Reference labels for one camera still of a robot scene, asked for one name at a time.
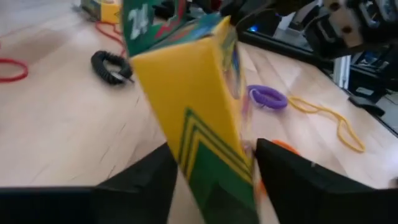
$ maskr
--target wooden table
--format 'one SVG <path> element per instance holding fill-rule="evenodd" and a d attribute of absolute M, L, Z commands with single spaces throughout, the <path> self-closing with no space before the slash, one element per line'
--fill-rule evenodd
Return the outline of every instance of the wooden table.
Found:
<path fill-rule="evenodd" d="M 74 12 L 0 37 L 0 43 L 0 57 L 30 67 L 25 80 L 0 84 L 0 186 L 96 185 L 165 141 L 139 83 L 109 87 L 92 72 L 95 51 L 117 53 L 120 46 Z M 303 157 L 371 187 L 390 186 L 398 176 L 396 137 L 317 68 L 250 45 L 239 48 L 248 84 L 333 108 L 347 117 L 366 152 L 338 140 L 333 117 L 292 107 L 255 109 L 255 137 L 283 140 Z M 1 65 L 2 77 L 15 72 Z M 203 223 L 181 176 L 176 192 L 170 223 Z M 260 208 L 266 223 L 277 223 L 265 196 Z"/>

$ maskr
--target black cable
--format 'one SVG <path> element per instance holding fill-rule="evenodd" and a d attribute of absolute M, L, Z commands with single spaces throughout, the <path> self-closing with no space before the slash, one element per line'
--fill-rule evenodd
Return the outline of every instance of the black cable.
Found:
<path fill-rule="evenodd" d="M 120 71 L 110 72 L 104 65 L 105 60 L 112 65 L 119 66 Z M 131 80 L 132 70 L 129 63 L 120 56 L 99 50 L 91 57 L 91 65 L 93 66 L 95 73 L 110 85 L 122 84 L 126 80 L 134 83 L 134 81 Z"/>

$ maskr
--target orange object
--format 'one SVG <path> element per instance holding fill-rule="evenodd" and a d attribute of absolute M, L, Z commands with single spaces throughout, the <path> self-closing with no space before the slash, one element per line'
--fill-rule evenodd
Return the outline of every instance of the orange object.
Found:
<path fill-rule="evenodd" d="M 278 146 L 283 147 L 283 148 L 289 150 L 290 152 L 293 152 L 296 155 L 300 155 L 300 153 L 295 148 L 293 148 L 292 146 L 290 146 L 286 142 L 283 142 L 281 140 L 272 140 L 272 143 L 277 144 Z M 262 182 L 262 180 L 260 180 L 260 182 L 257 184 L 256 195 L 259 196 L 260 192 L 263 193 L 263 194 L 267 194 L 266 188 L 265 188 L 264 183 Z"/>

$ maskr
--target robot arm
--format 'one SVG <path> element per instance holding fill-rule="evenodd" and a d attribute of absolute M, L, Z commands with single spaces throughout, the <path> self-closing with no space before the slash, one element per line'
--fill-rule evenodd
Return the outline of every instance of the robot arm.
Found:
<path fill-rule="evenodd" d="M 255 8 L 274 9 L 286 16 L 310 2 L 312 0 L 272 0 L 261 2 Z M 245 25 L 259 13 L 245 3 L 231 1 L 221 10 L 222 14 L 231 15 L 238 30 L 247 28 Z M 323 58 L 342 57 L 390 44 L 398 39 L 398 1 L 323 0 L 319 15 L 305 28 L 305 38 L 314 53 Z"/>

